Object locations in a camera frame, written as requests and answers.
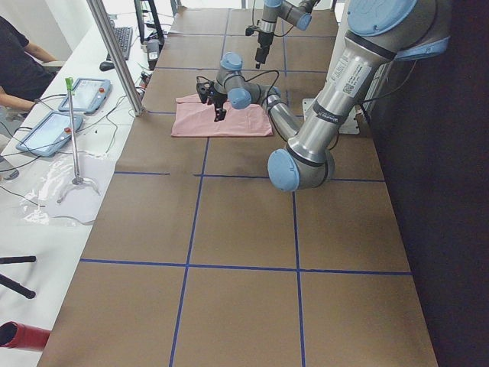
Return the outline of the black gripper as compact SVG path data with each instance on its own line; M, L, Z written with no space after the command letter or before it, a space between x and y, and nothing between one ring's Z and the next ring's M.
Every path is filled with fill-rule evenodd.
M196 77L196 91L202 104L214 105L214 122L223 121L226 117L224 104L228 97L226 93L221 93L216 89L216 82L204 76Z
M260 69L262 64L266 63L267 56L270 52L270 46L273 43L274 33L263 31L257 25L248 25L245 29L245 35L251 36L253 33L258 33L259 47L255 54L255 68Z

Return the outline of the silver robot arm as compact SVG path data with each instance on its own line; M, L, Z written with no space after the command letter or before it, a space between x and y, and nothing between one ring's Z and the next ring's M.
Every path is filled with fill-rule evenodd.
M272 86L247 81L242 58L226 53L215 80L197 83L201 102L215 108L215 120L234 109L258 104L286 142L267 162L272 184L282 191L314 188L330 180L335 163L328 150L350 111L364 102L378 68L393 60L440 55L449 43L450 1L352 1L348 6L345 49L324 88L299 122Z
M292 27L305 31L312 20L312 12L319 1L300 1L298 5L293 5L288 1L270 0L264 1L261 18L245 29L245 35L251 36L258 34L258 44L255 53L255 68L260 69L266 63L270 47L276 37L275 31L277 22L281 19L289 23Z

